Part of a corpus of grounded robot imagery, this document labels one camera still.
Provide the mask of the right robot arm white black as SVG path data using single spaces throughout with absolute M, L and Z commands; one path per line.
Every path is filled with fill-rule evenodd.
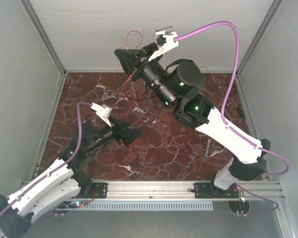
M 209 136 L 232 152 L 233 157 L 215 173 L 204 194 L 221 197 L 237 181 L 251 181 L 265 172 L 264 155 L 271 142 L 251 137 L 221 115 L 202 94 L 206 77 L 192 60 L 172 62 L 170 66 L 175 69 L 168 73 L 168 68 L 159 63 L 162 55 L 155 43 L 140 50 L 116 49 L 114 54 L 130 80 L 141 78 L 164 105 L 174 107 L 172 115 L 179 123 Z

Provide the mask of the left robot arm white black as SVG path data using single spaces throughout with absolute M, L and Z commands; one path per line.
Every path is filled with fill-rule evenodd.
M 42 215 L 74 197 L 85 197 L 75 207 L 103 197 L 92 180 L 82 172 L 90 154 L 115 140 L 128 146 L 142 132 L 130 123 L 111 118 L 110 124 L 95 131 L 86 122 L 78 126 L 73 141 L 38 177 L 10 196 L 0 195 L 0 229 L 6 238 L 22 237 Z

